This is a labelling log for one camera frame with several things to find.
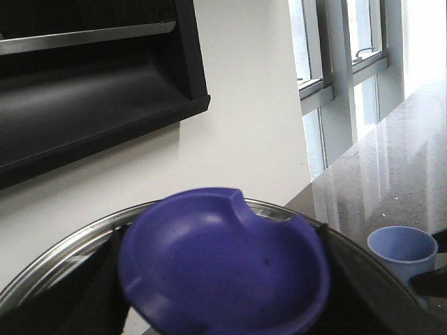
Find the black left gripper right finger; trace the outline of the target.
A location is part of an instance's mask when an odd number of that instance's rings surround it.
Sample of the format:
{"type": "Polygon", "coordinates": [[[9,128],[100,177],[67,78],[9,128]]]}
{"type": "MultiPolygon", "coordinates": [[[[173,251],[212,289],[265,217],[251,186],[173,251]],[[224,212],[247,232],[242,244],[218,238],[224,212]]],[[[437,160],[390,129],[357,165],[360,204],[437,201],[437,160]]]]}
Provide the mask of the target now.
{"type": "Polygon", "coordinates": [[[445,334],[446,322],[425,310],[394,275],[350,239],[316,228],[330,261],[331,289],[308,334],[445,334]]]}

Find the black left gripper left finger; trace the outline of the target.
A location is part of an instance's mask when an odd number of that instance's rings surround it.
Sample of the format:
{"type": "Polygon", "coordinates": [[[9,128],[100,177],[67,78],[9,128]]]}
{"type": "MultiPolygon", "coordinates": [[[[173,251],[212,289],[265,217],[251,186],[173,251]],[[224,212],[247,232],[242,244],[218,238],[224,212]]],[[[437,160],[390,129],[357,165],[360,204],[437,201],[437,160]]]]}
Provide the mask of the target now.
{"type": "Polygon", "coordinates": [[[1,316],[2,334],[121,334],[129,304],[117,274],[122,233],[49,290],[1,316]]]}

